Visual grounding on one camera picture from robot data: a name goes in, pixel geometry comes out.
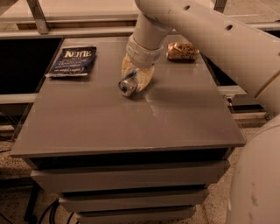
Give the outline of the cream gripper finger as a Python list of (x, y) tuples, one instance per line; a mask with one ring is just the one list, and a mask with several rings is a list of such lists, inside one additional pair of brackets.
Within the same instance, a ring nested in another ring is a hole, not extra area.
[(153, 66), (148, 68), (137, 68), (135, 70), (134, 80), (136, 81), (136, 91), (143, 91), (151, 82), (155, 68)]
[(134, 74), (136, 70), (136, 66), (130, 61), (130, 56), (126, 54), (122, 60), (122, 77)]

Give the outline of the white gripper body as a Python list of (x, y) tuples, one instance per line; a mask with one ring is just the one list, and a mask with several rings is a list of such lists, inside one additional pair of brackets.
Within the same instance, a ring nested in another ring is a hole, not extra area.
[(156, 50), (144, 48), (134, 40), (133, 36), (129, 37), (126, 45), (126, 53), (129, 56), (130, 62), (138, 68), (148, 68), (156, 64), (163, 49), (162, 46)]

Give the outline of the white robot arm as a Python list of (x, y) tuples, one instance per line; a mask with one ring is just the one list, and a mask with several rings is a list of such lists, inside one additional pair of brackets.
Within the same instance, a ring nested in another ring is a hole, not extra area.
[(239, 156), (226, 224), (280, 224), (280, 39), (212, 10), (205, 0), (134, 1), (139, 15), (123, 74), (152, 67), (176, 30), (271, 114)]

